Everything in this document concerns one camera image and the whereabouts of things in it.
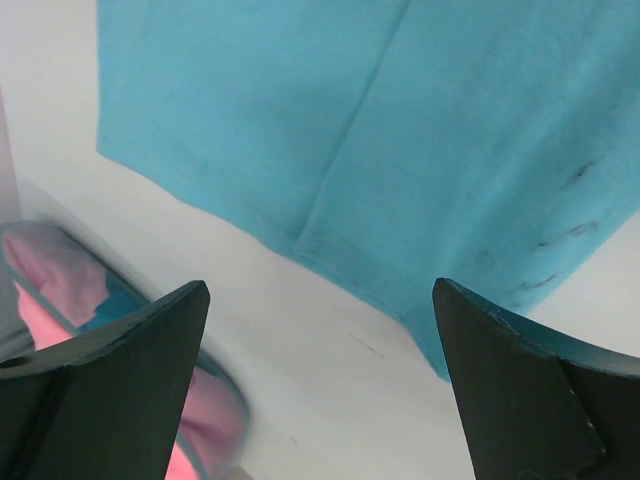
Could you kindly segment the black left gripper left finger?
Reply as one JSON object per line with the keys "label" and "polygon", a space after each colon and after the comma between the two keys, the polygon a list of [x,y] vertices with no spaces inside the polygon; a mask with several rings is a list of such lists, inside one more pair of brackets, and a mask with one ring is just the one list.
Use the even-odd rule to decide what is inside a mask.
{"label": "black left gripper left finger", "polygon": [[210,303],[191,281],[1,364],[4,479],[165,477]]}

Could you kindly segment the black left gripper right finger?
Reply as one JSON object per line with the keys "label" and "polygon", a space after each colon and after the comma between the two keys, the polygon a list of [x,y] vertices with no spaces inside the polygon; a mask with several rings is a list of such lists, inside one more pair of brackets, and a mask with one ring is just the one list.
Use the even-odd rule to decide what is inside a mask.
{"label": "black left gripper right finger", "polygon": [[436,280],[433,303],[474,475],[639,476],[639,360]]}

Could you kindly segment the teal t-shirt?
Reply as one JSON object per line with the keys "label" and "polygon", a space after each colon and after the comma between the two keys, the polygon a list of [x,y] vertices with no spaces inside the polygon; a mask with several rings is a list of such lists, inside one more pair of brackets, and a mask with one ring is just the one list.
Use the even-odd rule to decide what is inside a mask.
{"label": "teal t-shirt", "polygon": [[397,320],[526,314],[639,207],[635,1],[101,1],[97,148]]}

